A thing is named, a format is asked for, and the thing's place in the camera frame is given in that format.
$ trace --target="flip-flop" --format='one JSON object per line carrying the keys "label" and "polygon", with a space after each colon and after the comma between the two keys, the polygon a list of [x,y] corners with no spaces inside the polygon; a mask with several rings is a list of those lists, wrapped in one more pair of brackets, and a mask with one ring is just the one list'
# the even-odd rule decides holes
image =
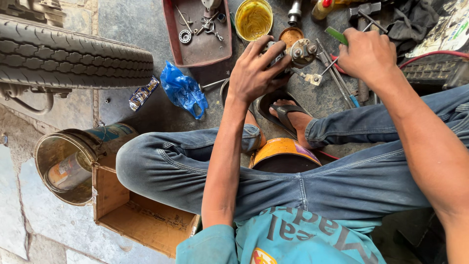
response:
{"label": "flip-flop", "polygon": [[[277,101],[278,99],[291,100],[291,101],[294,101],[296,105],[282,105],[282,106],[274,105],[273,102]],[[269,112],[270,107],[274,108],[277,111],[279,118],[276,118]],[[295,139],[297,139],[296,129],[292,126],[292,123],[290,122],[287,116],[287,113],[288,112],[302,112],[312,117],[312,115],[308,111],[306,111],[303,107],[301,107],[300,103],[289,92],[285,92],[280,89],[262,96],[257,101],[257,111],[265,119],[285,129]]]}
{"label": "flip-flop", "polygon": [[[220,88],[220,101],[221,101],[221,106],[223,107],[223,109],[225,109],[225,101],[227,100],[227,96],[228,96],[229,84],[230,84],[230,78],[226,79],[226,81],[223,82]],[[254,115],[253,104],[249,105],[248,110],[251,112],[254,118],[256,118],[256,116]]]}

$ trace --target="tray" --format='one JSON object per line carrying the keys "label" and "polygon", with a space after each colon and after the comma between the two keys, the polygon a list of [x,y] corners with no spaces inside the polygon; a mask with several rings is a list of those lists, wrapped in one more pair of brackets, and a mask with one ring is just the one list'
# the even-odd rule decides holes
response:
{"label": "tray", "polygon": [[188,44],[179,41],[179,32],[187,29],[187,26],[178,22],[179,12],[189,15],[190,21],[194,22],[190,28],[200,29],[203,25],[201,17],[204,16],[204,9],[201,0],[162,0],[163,12],[166,20],[166,27],[169,34],[169,44],[173,53],[174,63],[179,68],[201,67],[231,57],[231,21],[228,10],[228,1],[223,0],[217,11],[227,16],[224,23],[215,18],[215,31],[223,37],[223,41],[219,41],[213,33],[201,32],[199,35],[192,35],[192,40]]}

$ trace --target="blue tool handle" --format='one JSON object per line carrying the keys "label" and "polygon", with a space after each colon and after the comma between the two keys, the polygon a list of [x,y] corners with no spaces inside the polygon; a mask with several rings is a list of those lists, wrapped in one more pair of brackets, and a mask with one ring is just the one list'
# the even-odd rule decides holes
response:
{"label": "blue tool handle", "polygon": [[358,104],[358,101],[356,100],[355,96],[353,96],[352,94],[349,95],[350,99],[352,100],[353,104],[355,105],[355,107],[360,107],[360,105]]}

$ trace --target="yellow grease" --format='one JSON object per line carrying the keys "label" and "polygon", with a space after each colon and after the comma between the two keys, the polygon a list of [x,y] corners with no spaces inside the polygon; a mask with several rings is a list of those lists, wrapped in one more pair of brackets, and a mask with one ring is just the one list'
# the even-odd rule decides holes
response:
{"label": "yellow grease", "polygon": [[236,27],[239,33],[247,40],[254,41],[270,31],[272,14],[260,1],[247,1],[238,10]]}

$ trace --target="black rag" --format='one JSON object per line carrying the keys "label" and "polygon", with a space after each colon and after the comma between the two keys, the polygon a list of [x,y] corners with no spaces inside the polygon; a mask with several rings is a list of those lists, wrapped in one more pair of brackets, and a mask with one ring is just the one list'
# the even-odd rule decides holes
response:
{"label": "black rag", "polygon": [[394,23],[388,37],[397,47],[397,55],[422,42],[427,33],[437,24],[439,15],[431,7],[431,0],[408,0],[394,9]]}

